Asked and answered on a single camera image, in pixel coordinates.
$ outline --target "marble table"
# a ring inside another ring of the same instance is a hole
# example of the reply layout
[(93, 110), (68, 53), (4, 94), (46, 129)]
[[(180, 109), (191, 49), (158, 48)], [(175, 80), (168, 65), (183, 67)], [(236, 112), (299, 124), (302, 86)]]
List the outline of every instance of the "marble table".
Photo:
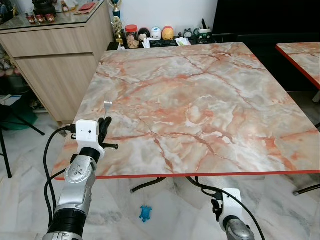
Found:
[[(119, 149), (98, 179), (320, 173), (320, 133), (243, 43), (107, 51), (74, 122), (105, 94)], [(67, 137), (53, 174), (76, 152)]]
[(276, 49), (320, 90), (320, 42), (279, 43)]

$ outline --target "glass jar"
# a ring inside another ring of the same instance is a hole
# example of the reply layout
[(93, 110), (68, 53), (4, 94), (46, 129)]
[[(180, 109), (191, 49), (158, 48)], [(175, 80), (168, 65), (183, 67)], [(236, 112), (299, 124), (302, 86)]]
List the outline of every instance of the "glass jar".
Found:
[(139, 47), (139, 35), (137, 25), (127, 25), (125, 27), (126, 41), (129, 49), (137, 49)]

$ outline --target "trophy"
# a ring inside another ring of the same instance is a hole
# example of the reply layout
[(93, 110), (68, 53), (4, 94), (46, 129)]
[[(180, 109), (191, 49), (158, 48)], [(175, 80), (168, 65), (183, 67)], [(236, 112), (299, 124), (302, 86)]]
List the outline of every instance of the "trophy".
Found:
[(120, 17), (114, 16), (111, 22), (113, 29), (114, 29), (114, 35), (115, 35), (115, 41), (120, 43), (121, 45), (124, 44), (124, 35), (122, 33), (122, 22), (120, 20)]
[(107, 0), (109, 5), (113, 8), (113, 16), (120, 17), (120, 6), (122, 4), (122, 0)]

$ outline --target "white tile floor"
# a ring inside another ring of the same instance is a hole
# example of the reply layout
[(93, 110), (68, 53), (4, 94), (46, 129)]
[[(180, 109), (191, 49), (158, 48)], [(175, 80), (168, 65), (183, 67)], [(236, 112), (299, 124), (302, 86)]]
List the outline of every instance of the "white tile floor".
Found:
[[(5, 131), (4, 138), (13, 174), (7, 178), (0, 158), (0, 240), (41, 240), (48, 225), (43, 194), (43, 152), (56, 124), (41, 114), (32, 129)], [(50, 145), (48, 167), (52, 168), (64, 143), (57, 135)], [(97, 180), (84, 228), (85, 240), (226, 240), (212, 213), (210, 197), (185, 178), (167, 178), (134, 194), (132, 187), (151, 179)], [(201, 177), (205, 184), (238, 188), (242, 201), (256, 216), (267, 240), (320, 239), (320, 190), (300, 196), (292, 192), (320, 182), (319, 174), (238, 177)], [(54, 181), (57, 194), (63, 182)], [(152, 207), (151, 219), (139, 219), (141, 205)], [(244, 212), (255, 239), (261, 239)]]

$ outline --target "cable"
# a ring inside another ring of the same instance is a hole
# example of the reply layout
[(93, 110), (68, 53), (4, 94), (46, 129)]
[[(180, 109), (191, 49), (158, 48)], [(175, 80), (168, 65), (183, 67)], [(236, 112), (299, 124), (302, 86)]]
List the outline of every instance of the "cable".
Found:
[(44, 185), (44, 199), (45, 199), (46, 205), (48, 207), (48, 212), (49, 212), (49, 225), (48, 225), (49, 227), (52, 223), (53, 212), (52, 212), (51, 204), (50, 204), (49, 197), (48, 197), (48, 186), (49, 186), (49, 184), (52, 184), (51, 183), (52, 179), (58, 177), (60, 174), (63, 174), (65, 171), (66, 171), (66, 168), (64, 170), (56, 173), (55, 175), (51, 176), (50, 179), (47, 180)]
[(259, 233), (260, 233), (260, 235), (261, 235), (262, 240), (266, 240), (266, 239), (265, 239), (265, 236), (264, 236), (264, 234), (263, 234), (263, 232), (262, 232), (262, 230), (261, 230), (261, 227), (260, 227), (258, 221), (256, 220), (255, 216), (254, 216), (254, 215), (250, 212), (250, 210), (249, 210), (241, 201), (239, 201), (235, 196), (231, 195), (230, 193), (228, 193), (228, 192), (226, 192), (226, 191), (224, 191), (224, 190), (222, 190), (222, 189), (220, 189), (220, 188), (217, 188), (217, 187), (214, 187), (214, 186), (203, 185), (203, 184), (201, 184), (201, 183), (199, 183), (199, 182), (197, 182), (197, 181), (194, 181), (194, 180), (193, 180), (191, 177), (189, 177), (189, 176), (187, 176), (186, 178), (189, 180), (190, 183), (192, 183), (193, 185), (201, 188), (201, 191), (202, 191), (204, 194), (206, 194), (206, 195), (208, 195), (209, 193), (205, 192), (205, 190), (211, 190), (211, 191), (214, 191), (214, 192), (223, 193), (223, 194), (229, 196), (230, 198), (232, 198), (233, 200), (235, 200), (235, 201), (236, 201), (238, 204), (240, 204), (240, 205), (247, 211), (247, 213), (250, 215), (250, 217), (251, 217), (252, 220), (254, 221), (256, 227), (258, 228), (258, 231), (259, 231)]
[[(54, 187), (52, 186), (52, 183), (51, 183), (51, 180), (50, 180), (51, 178), (50, 178), (49, 170), (48, 170), (48, 166), (47, 166), (47, 154), (48, 154), (49, 145), (50, 145), (52, 139), (54, 138), (54, 136), (57, 133), (61, 132), (61, 131), (69, 130), (69, 129), (70, 129), (69, 126), (65, 126), (65, 127), (59, 128), (56, 131), (54, 131), (51, 134), (51, 136), (49, 137), (48, 142), (46, 143), (44, 154), (43, 154), (43, 166), (44, 166), (44, 171), (45, 171), (46, 180), (47, 180), (46, 184), (48, 184), (49, 187), (50, 187), (50, 192), (51, 192), (51, 196), (52, 196), (53, 211), (55, 210), (55, 208), (57, 206), (57, 201), (56, 201), (56, 196), (55, 196), (55, 190), (54, 190)], [(45, 190), (44, 191), (44, 197), (48, 198), (48, 192), (46, 191), (46, 188), (44, 190)], [(52, 221), (51, 204), (49, 202), (49, 199), (48, 200), (46, 199), (45, 201), (46, 201), (46, 205), (48, 207), (48, 212), (49, 212), (49, 223), (51, 224), (51, 221)]]

